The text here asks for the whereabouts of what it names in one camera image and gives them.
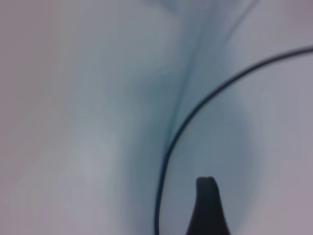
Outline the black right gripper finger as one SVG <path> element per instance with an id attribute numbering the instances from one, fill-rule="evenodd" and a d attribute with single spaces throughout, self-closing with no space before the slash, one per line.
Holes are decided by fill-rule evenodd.
<path id="1" fill-rule="evenodd" d="M 196 179 L 196 201 L 188 235 L 230 235 L 219 188 L 213 177 Z"/>

